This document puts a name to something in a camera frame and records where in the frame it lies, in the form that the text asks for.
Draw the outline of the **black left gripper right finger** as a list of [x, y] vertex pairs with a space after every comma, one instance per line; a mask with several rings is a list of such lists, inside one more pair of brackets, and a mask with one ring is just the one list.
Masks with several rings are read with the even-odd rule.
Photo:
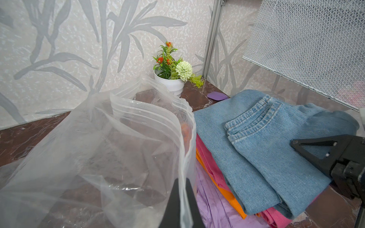
[[192, 228], [205, 228], [205, 225], [202, 221], [201, 214], [199, 212], [194, 190], [193, 190], [193, 187], [192, 187], [189, 179], [186, 179], [186, 191], [187, 191], [187, 198], [188, 198], [190, 211], [191, 211], [191, 215], [192, 215], [192, 219], [193, 219]]

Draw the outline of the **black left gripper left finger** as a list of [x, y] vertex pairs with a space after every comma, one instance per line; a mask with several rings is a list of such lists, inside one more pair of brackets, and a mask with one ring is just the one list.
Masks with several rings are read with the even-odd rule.
[[175, 179], [159, 228], [180, 228], [179, 180]]

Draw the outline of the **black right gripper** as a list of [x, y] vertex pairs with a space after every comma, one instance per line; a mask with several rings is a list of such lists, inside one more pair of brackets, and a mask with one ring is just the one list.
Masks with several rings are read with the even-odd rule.
[[291, 147], [328, 177], [340, 193], [361, 199], [355, 228], [365, 226], [365, 139], [337, 135], [315, 139], [294, 139]]

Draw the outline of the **lilac trousers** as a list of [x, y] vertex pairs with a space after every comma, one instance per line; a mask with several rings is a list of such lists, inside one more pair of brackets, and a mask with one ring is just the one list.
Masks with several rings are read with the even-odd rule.
[[202, 221], [207, 228], [267, 228], [261, 218], [248, 216], [245, 219], [229, 204], [215, 187], [203, 169], [196, 163], [196, 201]]

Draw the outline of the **orange trousers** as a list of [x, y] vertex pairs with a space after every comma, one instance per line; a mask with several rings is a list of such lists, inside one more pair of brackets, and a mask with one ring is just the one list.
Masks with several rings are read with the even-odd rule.
[[207, 168], [205, 167], [205, 164], [199, 154], [199, 150], [196, 149], [196, 158], [197, 161], [200, 163], [200, 165], [204, 168], [204, 170], [206, 171], [206, 173], [208, 174], [208, 176], [210, 177], [210, 179], [212, 180], [212, 182], [214, 183], [215, 187], [219, 190], [219, 192], [223, 195], [223, 197], [229, 202], [229, 204], [238, 212], [238, 214], [242, 217], [242, 219], [246, 219], [248, 215], [245, 214], [245, 212], [243, 211], [241, 205], [238, 203], [238, 201], [236, 200], [236, 198], [234, 197], [234, 195], [230, 192], [227, 191], [221, 187], [219, 187], [217, 185], [217, 183], [215, 182], [215, 180], [213, 179], [213, 177], [209, 174]]

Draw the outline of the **pink garment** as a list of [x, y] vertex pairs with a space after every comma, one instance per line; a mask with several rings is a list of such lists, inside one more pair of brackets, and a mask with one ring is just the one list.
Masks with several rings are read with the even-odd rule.
[[[207, 168], [209, 174], [213, 177], [217, 185], [231, 192], [224, 180], [223, 173], [213, 159], [211, 152], [207, 149], [199, 136], [196, 137], [196, 148], [199, 150], [199, 154], [205, 164], [205, 167]], [[267, 210], [257, 213], [256, 215], [262, 217], [271, 228], [285, 228], [292, 222], [292, 220], [284, 217], [274, 208], [269, 208]]]

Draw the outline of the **grey-blue garment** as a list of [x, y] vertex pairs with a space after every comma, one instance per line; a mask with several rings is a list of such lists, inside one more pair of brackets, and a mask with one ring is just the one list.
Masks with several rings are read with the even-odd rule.
[[294, 139], [355, 135], [359, 123], [312, 103], [290, 105], [257, 90], [194, 113], [197, 134], [211, 152], [244, 212], [274, 208], [294, 219], [330, 184], [290, 145]]

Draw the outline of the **clear plastic vacuum bag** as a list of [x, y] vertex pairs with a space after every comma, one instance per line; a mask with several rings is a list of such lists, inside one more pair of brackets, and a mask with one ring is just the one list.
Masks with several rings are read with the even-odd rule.
[[189, 103], [156, 80], [91, 95], [1, 168], [1, 227], [157, 228], [178, 179], [180, 227], [191, 228], [195, 138]]

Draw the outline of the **purple spatula right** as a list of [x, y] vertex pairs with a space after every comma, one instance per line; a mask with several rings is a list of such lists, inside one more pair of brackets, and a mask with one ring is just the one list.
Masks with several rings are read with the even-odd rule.
[[217, 91], [213, 91], [213, 92], [209, 93], [207, 95], [207, 97], [209, 99], [214, 100], [214, 101], [222, 101], [222, 100], [229, 99], [229, 97], [226, 94], [221, 93], [221, 92], [217, 92]]

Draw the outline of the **white pot artificial plant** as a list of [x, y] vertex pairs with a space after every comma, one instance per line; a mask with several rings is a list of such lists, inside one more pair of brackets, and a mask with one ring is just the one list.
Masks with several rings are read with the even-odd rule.
[[192, 83], [197, 88], [204, 85], [201, 75], [193, 72], [193, 66], [179, 58], [175, 60], [172, 56], [177, 49], [172, 42], [167, 41], [160, 46], [157, 55], [153, 57], [156, 64], [153, 67], [155, 80], [165, 85], [175, 96], [180, 97], [186, 82]]

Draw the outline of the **aluminium frame rail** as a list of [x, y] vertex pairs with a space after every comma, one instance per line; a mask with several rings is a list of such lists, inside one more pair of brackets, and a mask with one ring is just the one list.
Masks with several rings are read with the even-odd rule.
[[212, 13], [211, 21], [209, 27], [209, 33], [206, 43], [205, 54], [202, 63], [202, 76], [206, 79], [209, 75], [210, 64], [213, 58], [213, 53], [215, 49], [216, 39], [219, 33], [219, 28], [221, 24], [221, 16], [223, 14], [224, 6], [226, 5], [226, 0], [215, 0]]

